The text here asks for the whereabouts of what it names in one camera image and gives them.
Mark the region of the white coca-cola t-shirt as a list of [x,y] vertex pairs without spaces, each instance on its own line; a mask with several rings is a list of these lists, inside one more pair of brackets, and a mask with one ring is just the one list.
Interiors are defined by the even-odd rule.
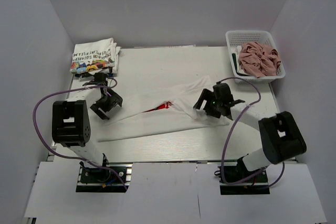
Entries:
[[91,137],[97,142],[172,133],[204,127],[227,126],[225,118],[214,118],[193,105],[203,89],[210,89],[210,76],[195,82],[128,96],[112,109],[110,119],[90,117]]

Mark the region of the green and white t-shirt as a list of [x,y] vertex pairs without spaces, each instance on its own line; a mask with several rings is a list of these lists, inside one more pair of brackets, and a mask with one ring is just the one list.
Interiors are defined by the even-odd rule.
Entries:
[[239,54],[242,50],[242,46],[232,47],[230,50],[236,73],[239,76],[250,76],[242,69],[241,65],[239,64]]

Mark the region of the pink t-shirt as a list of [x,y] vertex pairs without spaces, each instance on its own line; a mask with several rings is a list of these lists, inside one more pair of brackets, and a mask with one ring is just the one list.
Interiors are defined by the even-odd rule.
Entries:
[[266,44],[247,42],[239,54],[241,68],[255,78],[276,76],[281,65],[278,51]]

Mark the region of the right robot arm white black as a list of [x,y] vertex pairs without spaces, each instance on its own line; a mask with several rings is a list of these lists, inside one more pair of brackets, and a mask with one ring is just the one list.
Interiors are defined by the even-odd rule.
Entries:
[[255,177],[257,170],[307,151],[303,136],[288,111],[267,118],[252,111],[251,105],[244,100],[235,100],[229,85],[219,82],[213,86],[213,91],[204,89],[193,108],[199,110],[203,101],[206,102],[203,108],[206,115],[218,119],[223,116],[259,131],[262,147],[237,161],[237,175],[245,182]]

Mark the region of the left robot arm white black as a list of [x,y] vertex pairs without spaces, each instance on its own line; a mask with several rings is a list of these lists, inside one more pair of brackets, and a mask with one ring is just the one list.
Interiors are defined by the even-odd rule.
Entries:
[[108,74],[96,73],[67,100],[53,103],[52,139],[72,150],[89,164],[94,164],[93,176],[101,182],[110,178],[111,168],[105,165],[107,158],[91,139],[89,113],[99,122],[111,118],[110,112],[122,106],[123,99],[108,86]]

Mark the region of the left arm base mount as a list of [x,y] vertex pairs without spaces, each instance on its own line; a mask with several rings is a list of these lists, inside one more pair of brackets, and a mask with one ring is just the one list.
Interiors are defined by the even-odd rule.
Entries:
[[[109,163],[125,186],[128,187],[131,181],[132,164]],[[124,193],[126,189],[119,178],[111,171],[89,167],[80,162],[79,174],[76,185],[77,193]]]

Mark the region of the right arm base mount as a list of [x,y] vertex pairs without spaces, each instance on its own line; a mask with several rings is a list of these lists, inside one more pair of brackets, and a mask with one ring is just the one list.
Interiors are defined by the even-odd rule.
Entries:
[[[254,172],[239,171],[237,166],[224,166],[224,175],[228,183],[234,183],[244,179]],[[220,172],[220,167],[214,172],[214,176],[219,179],[221,195],[269,195],[268,177],[265,171],[246,180],[240,184],[229,185],[224,183]]]

